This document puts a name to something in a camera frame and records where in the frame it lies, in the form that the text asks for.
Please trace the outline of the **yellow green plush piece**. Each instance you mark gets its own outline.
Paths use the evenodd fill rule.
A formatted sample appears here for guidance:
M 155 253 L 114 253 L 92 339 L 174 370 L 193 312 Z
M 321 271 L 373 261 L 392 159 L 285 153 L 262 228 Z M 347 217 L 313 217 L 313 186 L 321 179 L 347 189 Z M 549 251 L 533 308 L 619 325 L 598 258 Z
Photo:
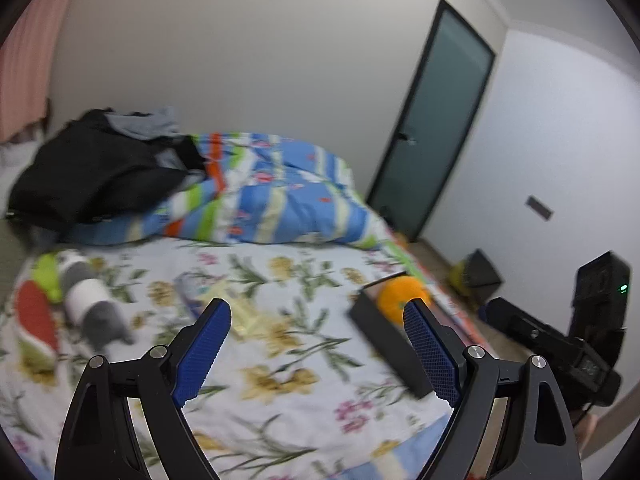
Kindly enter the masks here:
M 46 295 L 50 304 L 60 304 L 63 301 L 55 254 L 48 252 L 35 260 L 32 266 L 32 280 Z

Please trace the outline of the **grey white animal plush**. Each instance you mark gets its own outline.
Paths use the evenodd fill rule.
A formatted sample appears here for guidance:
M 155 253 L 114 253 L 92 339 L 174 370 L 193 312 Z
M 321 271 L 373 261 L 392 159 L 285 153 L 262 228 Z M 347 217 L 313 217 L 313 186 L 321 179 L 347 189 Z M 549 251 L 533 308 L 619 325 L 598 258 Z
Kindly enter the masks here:
M 55 263 L 65 313 L 88 346 L 101 353 L 113 341 L 133 344 L 119 306 L 90 261 L 76 249 L 65 249 Z

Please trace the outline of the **grey garment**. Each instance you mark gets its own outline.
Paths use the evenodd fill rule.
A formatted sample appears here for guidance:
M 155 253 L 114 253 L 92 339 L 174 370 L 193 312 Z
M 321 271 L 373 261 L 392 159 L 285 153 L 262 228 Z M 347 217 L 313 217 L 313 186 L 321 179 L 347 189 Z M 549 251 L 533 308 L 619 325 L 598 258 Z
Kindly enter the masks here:
M 171 106 L 159 108 L 151 113 L 105 112 L 104 115 L 112 129 L 136 140 L 151 141 L 180 136 L 180 128 Z

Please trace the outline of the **black device with green light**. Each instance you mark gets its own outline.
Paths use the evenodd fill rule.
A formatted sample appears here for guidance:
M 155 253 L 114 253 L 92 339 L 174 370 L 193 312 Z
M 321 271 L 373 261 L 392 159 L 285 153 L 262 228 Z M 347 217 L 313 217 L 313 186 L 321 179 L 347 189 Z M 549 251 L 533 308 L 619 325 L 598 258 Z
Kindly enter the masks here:
M 576 273 L 568 336 L 584 340 L 614 367 L 626 333 L 631 268 L 614 252 L 605 252 Z

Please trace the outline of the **pink curtain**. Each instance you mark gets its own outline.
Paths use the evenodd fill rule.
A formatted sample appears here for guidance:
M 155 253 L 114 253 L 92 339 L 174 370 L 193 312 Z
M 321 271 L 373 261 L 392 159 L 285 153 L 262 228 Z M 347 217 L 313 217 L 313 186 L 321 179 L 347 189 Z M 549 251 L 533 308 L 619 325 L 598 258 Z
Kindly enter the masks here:
M 47 115 L 53 55 L 70 0 L 32 0 L 1 47 L 1 141 Z

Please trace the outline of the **blue tissue packet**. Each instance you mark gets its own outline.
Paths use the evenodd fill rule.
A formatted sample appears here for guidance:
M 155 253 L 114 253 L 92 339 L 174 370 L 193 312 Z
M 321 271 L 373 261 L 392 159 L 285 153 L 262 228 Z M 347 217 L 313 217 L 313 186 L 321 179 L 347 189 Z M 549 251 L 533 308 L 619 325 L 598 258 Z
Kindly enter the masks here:
M 175 291 L 194 318 L 198 318 L 215 297 L 217 281 L 200 272 L 183 272 L 174 281 Z

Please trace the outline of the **green glass door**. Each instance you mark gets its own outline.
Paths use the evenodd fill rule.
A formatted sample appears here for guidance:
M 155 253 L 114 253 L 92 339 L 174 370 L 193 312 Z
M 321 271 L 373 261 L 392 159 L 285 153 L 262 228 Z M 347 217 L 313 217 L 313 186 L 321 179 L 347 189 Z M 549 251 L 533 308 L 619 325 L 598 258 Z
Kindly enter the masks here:
M 440 0 L 367 203 L 412 242 L 456 166 L 480 108 L 495 51 Z

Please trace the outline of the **orange pumpkin plush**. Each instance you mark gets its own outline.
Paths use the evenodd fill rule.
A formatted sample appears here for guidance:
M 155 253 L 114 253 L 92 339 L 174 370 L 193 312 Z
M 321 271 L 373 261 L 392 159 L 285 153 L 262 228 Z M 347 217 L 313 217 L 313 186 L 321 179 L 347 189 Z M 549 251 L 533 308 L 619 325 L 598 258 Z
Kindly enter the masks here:
M 411 275 L 399 275 L 383 282 L 375 304 L 388 322 L 404 326 L 404 309 L 408 302 L 420 299 L 431 307 L 432 297 L 424 284 Z

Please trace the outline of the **black yellow dustpan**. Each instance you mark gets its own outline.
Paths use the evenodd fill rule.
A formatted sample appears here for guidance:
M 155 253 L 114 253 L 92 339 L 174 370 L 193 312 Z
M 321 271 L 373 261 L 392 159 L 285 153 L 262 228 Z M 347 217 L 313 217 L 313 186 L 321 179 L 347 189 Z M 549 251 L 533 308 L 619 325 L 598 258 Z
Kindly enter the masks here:
M 503 279 L 487 255 L 475 249 L 451 268 L 448 283 L 465 300 L 484 304 L 495 295 Z

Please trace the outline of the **white pillow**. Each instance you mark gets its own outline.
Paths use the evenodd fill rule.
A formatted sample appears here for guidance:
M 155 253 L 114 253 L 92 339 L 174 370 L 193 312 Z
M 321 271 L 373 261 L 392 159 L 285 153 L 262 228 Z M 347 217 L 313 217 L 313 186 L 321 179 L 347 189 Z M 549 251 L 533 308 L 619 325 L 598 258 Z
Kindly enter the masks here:
M 8 142 L 1 144 L 0 207 L 2 216 L 6 214 L 9 196 L 16 179 L 32 163 L 43 141 L 42 128 L 32 126 L 17 133 Z

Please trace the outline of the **grey wall switch plate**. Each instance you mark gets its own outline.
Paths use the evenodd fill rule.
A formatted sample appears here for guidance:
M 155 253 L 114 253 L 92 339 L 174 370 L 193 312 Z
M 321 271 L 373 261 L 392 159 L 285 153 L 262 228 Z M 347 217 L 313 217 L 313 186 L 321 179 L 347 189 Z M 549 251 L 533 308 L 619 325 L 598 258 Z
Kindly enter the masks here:
M 553 210 L 541 203 L 541 201 L 533 195 L 529 195 L 527 197 L 525 205 L 533 212 L 536 212 L 536 214 L 538 214 L 540 218 L 543 218 L 544 221 L 549 221 L 553 216 Z

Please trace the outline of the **white floral blanket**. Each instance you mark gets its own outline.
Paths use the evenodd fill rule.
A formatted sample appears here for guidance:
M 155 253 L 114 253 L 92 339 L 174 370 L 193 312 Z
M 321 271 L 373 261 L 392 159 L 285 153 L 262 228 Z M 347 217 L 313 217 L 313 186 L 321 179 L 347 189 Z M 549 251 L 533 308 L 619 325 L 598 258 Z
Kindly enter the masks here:
M 134 343 L 111 361 L 137 359 L 193 320 L 175 278 L 200 272 L 228 280 L 278 319 L 264 338 L 229 336 L 186 416 L 209 463 L 225 479 L 357 479 L 386 439 L 412 437 L 450 417 L 437 396 L 413 401 L 348 311 L 362 286 L 401 266 L 372 266 L 382 247 L 342 244 L 215 246 L 175 238 L 93 247 L 86 257 L 118 301 Z

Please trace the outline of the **yellow snack package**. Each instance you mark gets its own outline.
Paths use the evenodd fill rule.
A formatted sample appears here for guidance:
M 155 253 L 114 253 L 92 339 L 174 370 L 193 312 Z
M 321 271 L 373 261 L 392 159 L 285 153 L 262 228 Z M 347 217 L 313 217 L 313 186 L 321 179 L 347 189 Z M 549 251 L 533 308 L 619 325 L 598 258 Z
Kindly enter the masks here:
M 231 333 L 239 340 L 259 339 L 267 336 L 273 326 L 278 324 L 274 316 L 259 311 L 254 301 L 248 298 L 244 292 L 236 290 L 228 280 L 220 280 L 214 284 L 205 286 L 198 295 L 201 301 L 201 310 L 209 304 L 210 300 L 224 300 L 231 310 Z

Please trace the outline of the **black clothing pile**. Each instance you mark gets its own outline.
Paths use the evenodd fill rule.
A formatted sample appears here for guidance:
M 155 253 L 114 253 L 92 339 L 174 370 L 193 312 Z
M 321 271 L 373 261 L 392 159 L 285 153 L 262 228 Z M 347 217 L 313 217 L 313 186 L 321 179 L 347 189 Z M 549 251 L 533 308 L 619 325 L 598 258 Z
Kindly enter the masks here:
M 43 144 L 13 185 L 11 219 L 63 233 L 145 212 L 205 179 L 190 136 L 136 140 L 112 129 L 105 112 L 115 111 L 88 110 Z

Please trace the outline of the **blue striped quilt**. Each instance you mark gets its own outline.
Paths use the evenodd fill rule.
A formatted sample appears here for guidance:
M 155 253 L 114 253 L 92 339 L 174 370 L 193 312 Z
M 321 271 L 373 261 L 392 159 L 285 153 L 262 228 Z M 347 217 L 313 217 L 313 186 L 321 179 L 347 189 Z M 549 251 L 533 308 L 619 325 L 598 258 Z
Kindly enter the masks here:
M 204 181 L 143 214 L 74 226 L 68 240 L 113 246 L 168 236 L 375 249 L 392 237 L 357 193 L 352 168 L 321 146 L 251 132 L 201 134 L 195 144 L 205 158 Z

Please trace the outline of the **black storage box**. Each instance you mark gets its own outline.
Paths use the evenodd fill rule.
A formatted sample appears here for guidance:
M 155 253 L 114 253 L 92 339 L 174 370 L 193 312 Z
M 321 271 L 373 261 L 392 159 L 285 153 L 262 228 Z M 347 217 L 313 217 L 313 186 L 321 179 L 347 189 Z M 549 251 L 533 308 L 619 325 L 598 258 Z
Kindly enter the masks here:
M 375 282 L 365 284 L 348 311 L 352 322 L 366 337 L 386 364 L 392 369 L 400 382 L 416 398 L 422 399 L 433 391 L 419 356 L 406 335 L 404 326 L 399 327 L 388 322 L 375 304 L 376 296 L 383 282 L 405 272 L 392 274 Z M 449 318 L 432 298 L 431 307 L 427 307 L 435 320 L 445 328 L 450 328 Z

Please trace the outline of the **red green plush toy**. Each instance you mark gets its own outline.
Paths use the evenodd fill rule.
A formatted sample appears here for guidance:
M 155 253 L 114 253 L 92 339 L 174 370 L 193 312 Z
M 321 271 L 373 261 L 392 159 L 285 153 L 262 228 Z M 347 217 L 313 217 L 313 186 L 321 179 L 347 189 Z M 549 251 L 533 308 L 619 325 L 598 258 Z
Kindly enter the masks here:
M 58 337 L 47 296 L 24 281 L 14 296 L 16 334 L 24 365 L 34 373 L 53 374 L 58 362 Z

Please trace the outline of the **striped cartoon bed sheet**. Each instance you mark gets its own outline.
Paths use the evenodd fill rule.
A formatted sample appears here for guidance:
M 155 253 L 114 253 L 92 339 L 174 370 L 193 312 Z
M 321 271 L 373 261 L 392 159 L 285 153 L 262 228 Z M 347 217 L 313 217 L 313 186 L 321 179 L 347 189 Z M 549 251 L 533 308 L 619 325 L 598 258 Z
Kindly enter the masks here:
M 382 246 L 381 259 L 375 259 L 369 254 L 372 266 L 386 268 L 395 263 L 402 269 L 395 273 L 388 271 L 383 278 L 392 274 L 405 272 L 418 278 L 426 287 L 436 304 L 449 318 L 448 324 L 454 333 L 462 340 L 462 344 L 479 344 L 484 349 L 490 348 L 489 342 L 478 329 L 472 316 L 468 314 L 461 304 L 454 300 L 442 287 L 433 274 L 427 271 L 416 257 L 408 252 L 408 249 L 400 247 L 395 242 L 388 240 Z M 404 388 L 404 396 L 413 401 L 434 399 L 432 391 L 422 399 L 416 399 L 409 390 L 398 380 L 398 385 Z M 370 466 L 374 469 L 370 474 L 364 472 L 364 468 L 358 466 L 352 468 L 347 475 L 357 479 L 415 479 L 418 473 L 434 451 L 437 440 L 445 429 L 448 418 L 438 416 L 426 426 L 422 426 L 415 417 L 408 419 L 413 435 L 408 440 L 398 443 L 393 439 L 386 439 L 372 454 Z

